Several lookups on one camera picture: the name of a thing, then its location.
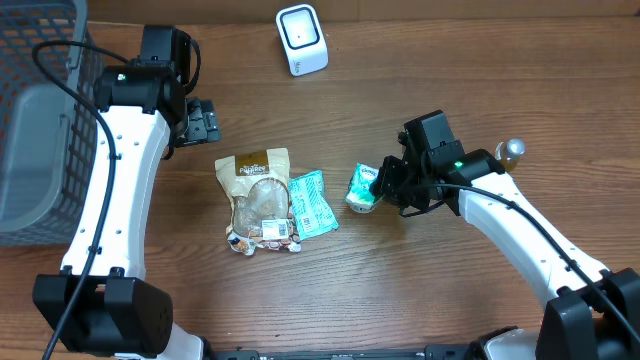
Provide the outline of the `teal tissue pack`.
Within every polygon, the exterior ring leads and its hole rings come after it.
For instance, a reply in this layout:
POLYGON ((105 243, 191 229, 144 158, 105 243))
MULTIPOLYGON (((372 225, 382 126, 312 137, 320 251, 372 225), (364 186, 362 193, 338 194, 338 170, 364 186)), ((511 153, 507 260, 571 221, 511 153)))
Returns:
POLYGON ((358 163, 354 169, 346 199, 353 203, 373 204, 376 196, 372 194, 370 188, 378 174, 378 169, 358 163))

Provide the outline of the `brown snack pouch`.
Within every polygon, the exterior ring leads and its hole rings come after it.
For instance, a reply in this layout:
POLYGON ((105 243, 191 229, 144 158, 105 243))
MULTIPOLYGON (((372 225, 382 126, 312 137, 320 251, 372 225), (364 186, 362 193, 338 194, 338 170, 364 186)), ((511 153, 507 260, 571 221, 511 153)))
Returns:
POLYGON ((231 206, 226 236, 232 250, 246 256, 258 249, 301 251, 289 191, 287 149, 221 158, 215 161, 215 171, 231 206))

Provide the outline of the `teal snack packet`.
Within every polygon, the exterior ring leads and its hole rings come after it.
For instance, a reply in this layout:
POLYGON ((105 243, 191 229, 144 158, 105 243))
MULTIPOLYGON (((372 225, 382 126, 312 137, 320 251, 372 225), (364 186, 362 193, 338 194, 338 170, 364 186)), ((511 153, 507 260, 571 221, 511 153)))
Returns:
POLYGON ((302 241, 339 228, 334 212, 325 199, 321 170, 291 179, 289 191, 298 234, 302 241))

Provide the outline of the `yellow dish soap bottle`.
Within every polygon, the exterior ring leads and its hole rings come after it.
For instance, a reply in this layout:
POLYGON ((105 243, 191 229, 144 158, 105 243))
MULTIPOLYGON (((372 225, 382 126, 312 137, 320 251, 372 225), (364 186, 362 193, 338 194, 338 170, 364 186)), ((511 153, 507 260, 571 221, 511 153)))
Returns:
POLYGON ((520 138, 512 138, 497 145, 495 158, 502 164, 506 172, 512 172, 525 153, 524 141, 520 138))

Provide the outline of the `green tissue canister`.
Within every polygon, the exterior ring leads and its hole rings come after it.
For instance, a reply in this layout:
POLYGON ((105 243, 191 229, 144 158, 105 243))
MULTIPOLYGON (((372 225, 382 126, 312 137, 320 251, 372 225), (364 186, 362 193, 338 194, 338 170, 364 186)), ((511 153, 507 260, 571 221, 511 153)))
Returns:
POLYGON ((371 193, 354 193, 349 192, 345 197, 345 202, 356 213, 371 213, 376 209, 381 201, 380 196, 374 196, 371 193))

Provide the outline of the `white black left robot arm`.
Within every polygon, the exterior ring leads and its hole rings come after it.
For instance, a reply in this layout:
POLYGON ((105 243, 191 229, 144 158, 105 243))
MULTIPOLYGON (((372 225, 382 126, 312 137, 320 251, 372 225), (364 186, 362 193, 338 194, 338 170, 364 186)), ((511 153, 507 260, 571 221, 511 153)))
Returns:
POLYGON ((161 65, 109 66, 88 109, 99 145, 80 223, 56 275, 33 301, 70 352, 117 359, 211 359, 209 342, 181 329, 169 294, 145 280, 144 237, 160 160, 187 126, 182 76, 161 65))

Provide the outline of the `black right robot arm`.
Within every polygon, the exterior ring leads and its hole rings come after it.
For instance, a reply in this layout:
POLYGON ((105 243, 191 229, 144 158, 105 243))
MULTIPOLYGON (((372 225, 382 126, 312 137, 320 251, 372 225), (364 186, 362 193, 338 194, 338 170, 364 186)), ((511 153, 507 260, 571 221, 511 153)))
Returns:
POLYGON ((469 359, 636 359, 639 276, 610 271, 563 236, 487 151, 440 161, 385 158, 371 191, 400 209, 447 204, 480 230, 533 289, 538 332, 507 327, 472 343, 469 359))

